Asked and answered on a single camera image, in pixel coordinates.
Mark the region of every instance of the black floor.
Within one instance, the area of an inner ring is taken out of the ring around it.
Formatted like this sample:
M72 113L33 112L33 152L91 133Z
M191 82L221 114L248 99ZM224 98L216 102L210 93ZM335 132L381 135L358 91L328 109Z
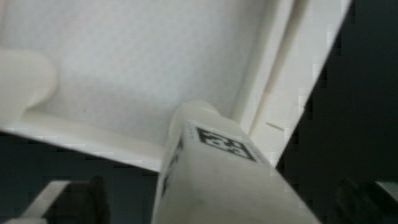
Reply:
M113 224L148 224L157 173L0 133L0 223L52 180L105 179Z
M326 221L344 177L398 177L398 1L358 0L280 170Z

